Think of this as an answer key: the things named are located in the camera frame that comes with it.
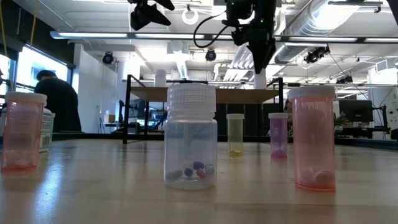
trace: clear plastic bottle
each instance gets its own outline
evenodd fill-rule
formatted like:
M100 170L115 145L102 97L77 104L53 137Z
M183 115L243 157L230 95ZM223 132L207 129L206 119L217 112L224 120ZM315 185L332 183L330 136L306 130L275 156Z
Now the clear plastic bottle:
M287 113L268 114L271 135L271 157L287 158Z
M205 189L216 182L216 90L186 83L167 92L164 180L169 187Z
M1 172L35 169L39 158L40 128L47 96L9 92Z
M243 155L243 114L227 114L228 151L230 157Z
M297 187L335 190L335 137L332 86L289 91L293 103L294 177Z

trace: shelf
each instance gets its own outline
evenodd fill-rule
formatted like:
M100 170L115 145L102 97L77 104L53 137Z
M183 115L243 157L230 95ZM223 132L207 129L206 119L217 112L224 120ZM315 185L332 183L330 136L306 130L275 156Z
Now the shelf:
M167 87L131 87L131 93L149 102L166 102ZM277 90L216 89L216 102L259 104L278 95Z

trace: red pill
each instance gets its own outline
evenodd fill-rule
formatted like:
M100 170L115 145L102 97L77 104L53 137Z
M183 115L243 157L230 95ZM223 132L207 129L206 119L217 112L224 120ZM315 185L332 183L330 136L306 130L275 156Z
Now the red pill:
M207 174L203 169L198 169L197 176L199 176L201 179L204 179L204 178L206 178Z

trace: white wall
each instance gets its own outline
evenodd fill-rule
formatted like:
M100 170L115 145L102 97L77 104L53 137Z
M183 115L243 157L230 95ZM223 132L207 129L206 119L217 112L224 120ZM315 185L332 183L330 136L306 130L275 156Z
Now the white wall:
M103 65L97 59L84 51L81 44L75 45L73 86L78 86L79 116L81 129L86 133L98 133L100 117L105 111L115 114L115 104L118 101L117 74Z

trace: black shirt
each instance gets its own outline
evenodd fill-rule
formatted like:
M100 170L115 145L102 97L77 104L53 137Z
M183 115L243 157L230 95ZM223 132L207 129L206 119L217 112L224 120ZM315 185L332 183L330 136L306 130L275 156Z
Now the black shirt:
M47 95L46 108L55 113L54 132L81 131L77 93L71 85L58 78L48 78L36 85L35 93Z

